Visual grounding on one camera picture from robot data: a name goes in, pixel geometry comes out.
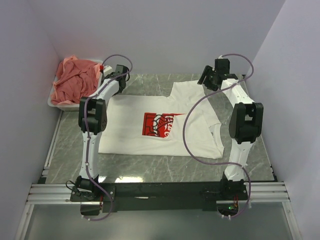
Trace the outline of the white t shirt red print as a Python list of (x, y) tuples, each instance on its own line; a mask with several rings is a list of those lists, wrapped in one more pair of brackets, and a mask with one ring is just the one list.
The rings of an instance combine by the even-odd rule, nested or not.
[(170, 96), (115, 95), (107, 106), (100, 154), (220, 159), (221, 122), (197, 81), (175, 82)]

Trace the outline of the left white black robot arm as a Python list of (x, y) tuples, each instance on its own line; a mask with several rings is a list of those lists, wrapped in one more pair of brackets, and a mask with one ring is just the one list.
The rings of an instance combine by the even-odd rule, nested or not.
[(75, 187), (82, 190), (88, 201), (96, 200), (100, 195), (98, 154), (103, 131), (107, 127), (107, 104), (111, 97), (122, 93), (130, 78), (130, 69), (117, 65), (115, 71), (105, 74), (101, 68), (101, 80), (97, 90), (88, 97), (80, 99), (78, 125), (83, 137), (82, 164)]

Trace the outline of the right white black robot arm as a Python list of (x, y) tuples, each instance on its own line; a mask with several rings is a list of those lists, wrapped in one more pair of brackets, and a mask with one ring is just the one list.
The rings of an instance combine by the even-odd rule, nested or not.
[(230, 200), (244, 193), (247, 164), (250, 150), (261, 135), (264, 106), (252, 100), (240, 85), (241, 80), (230, 73), (230, 60), (220, 56), (214, 60), (214, 67), (207, 65), (198, 81), (214, 92), (222, 91), (233, 107), (229, 122), (229, 135), (232, 139), (229, 164), (220, 181), (219, 193)]

